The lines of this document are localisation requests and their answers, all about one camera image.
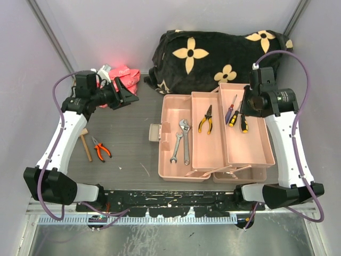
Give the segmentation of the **blue handled screwdriver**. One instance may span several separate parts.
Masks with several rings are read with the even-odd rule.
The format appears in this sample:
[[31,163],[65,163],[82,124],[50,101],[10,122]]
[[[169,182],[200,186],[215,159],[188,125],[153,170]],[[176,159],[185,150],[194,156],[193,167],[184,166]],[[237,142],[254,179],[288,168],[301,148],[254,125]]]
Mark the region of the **blue handled screwdriver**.
[[230,120],[230,117],[231,117],[231,114],[232,114],[232,111],[233,111],[233,108],[234,108],[234,103],[235,103],[235,101],[237,99],[237,96],[238,96],[237,94],[234,96],[234,99],[233,99],[233,101],[232,101],[232,103],[231,103],[230,107],[228,108],[228,111],[227,111],[227,113],[225,115],[225,123],[226,124],[229,123],[229,120]]

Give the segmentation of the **grey tool box latch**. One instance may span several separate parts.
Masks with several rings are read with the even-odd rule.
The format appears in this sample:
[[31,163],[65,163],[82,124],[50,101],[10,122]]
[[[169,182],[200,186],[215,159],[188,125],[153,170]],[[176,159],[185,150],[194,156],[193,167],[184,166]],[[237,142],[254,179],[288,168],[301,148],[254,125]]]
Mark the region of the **grey tool box latch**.
[[159,142],[161,139],[161,124],[150,124],[149,141]]

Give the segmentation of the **silver adjustable wrench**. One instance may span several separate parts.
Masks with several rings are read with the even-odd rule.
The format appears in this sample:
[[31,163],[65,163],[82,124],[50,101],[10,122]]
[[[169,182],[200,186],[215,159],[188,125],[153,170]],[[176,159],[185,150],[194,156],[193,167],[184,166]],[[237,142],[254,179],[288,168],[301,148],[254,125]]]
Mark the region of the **silver adjustable wrench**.
[[179,122],[179,126],[183,131],[183,140],[184,140],[184,164],[190,164],[190,150],[189,150],[189,131],[190,125],[186,119],[182,119]]

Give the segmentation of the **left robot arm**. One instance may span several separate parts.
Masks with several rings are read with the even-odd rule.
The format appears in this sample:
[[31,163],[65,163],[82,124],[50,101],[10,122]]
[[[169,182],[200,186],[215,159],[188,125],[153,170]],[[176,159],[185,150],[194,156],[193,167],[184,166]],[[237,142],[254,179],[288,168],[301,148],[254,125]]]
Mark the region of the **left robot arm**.
[[107,204],[103,187],[69,178],[70,157],[97,107],[107,105],[115,110],[138,101],[138,97],[118,77],[103,87],[98,87],[98,75],[91,70],[77,72],[75,79],[75,95],[57,106],[60,120],[45,154],[35,167],[25,169],[23,178],[37,201],[61,205],[87,202],[94,211],[102,211]]

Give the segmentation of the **yellow black stubby screwdriver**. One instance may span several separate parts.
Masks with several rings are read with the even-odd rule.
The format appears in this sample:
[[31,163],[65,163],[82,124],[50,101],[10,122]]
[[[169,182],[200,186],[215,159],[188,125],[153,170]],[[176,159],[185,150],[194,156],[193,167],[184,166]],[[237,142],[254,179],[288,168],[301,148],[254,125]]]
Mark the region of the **yellow black stubby screwdriver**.
[[230,120],[229,120],[229,127],[234,127],[239,115],[239,110],[240,110],[241,103],[239,104],[238,108],[234,111],[233,115],[231,115]]

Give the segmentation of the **silver combination spanner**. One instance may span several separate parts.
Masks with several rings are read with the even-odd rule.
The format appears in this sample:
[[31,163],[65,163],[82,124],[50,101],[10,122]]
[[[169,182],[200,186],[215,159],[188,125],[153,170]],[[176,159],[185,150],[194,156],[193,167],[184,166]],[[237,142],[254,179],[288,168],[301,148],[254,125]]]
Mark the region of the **silver combination spanner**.
[[170,158],[170,163],[177,163],[177,152],[180,145],[180,141],[183,137],[183,133],[176,133],[176,143],[173,151],[173,155]]

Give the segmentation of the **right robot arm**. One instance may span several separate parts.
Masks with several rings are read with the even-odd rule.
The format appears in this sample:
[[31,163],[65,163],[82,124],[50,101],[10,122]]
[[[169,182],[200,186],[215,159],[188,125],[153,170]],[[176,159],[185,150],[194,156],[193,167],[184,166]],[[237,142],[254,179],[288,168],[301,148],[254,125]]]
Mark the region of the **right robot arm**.
[[272,67],[253,68],[244,87],[241,113],[265,120],[272,137],[278,165],[275,184],[251,183],[234,190],[234,205],[246,210],[253,202],[271,209],[303,204],[324,194],[306,162],[298,124],[298,102],[292,89],[279,89]]

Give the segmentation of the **pink plastic tool box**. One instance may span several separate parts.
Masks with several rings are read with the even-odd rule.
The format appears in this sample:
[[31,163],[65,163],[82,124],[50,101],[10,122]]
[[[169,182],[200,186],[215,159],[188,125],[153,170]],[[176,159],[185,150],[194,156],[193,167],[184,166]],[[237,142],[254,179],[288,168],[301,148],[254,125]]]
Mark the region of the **pink plastic tool box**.
[[[247,117],[248,132],[241,130],[240,119],[234,127],[224,120],[234,96],[235,107],[242,101],[243,84],[222,83],[212,92],[164,96],[161,111],[158,174],[166,181],[244,184],[264,182],[266,170],[275,164],[265,121]],[[190,164],[184,164],[183,137],[177,163],[170,163],[176,133],[183,133],[179,122],[190,125]]]

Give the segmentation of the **wooden hammer handle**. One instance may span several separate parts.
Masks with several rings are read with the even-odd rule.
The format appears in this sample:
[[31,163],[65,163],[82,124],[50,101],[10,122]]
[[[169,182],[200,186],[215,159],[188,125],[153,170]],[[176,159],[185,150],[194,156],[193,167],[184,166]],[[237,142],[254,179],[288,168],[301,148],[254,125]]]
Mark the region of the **wooden hammer handle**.
[[92,155],[91,155],[91,153],[90,153],[90,151],[89,151],[88,145],[87,145],[86,140],[85,140],[85,135],[87,135],[87,134],[88,134],[87,128],[83,128],[82,131],[81,131],[81,133],[80,133],[80,136],[79,136],[79,137],[80,137],[80,139],[81,139],[81,141],[82,141],[82,144],[83,144],[83,146],[84,146],[84,149],[85,149],[85,152],[86,152],[86,155],[87,155],[88,160],[89,160],[90,162],[92,162],[92,161],[93,161]]

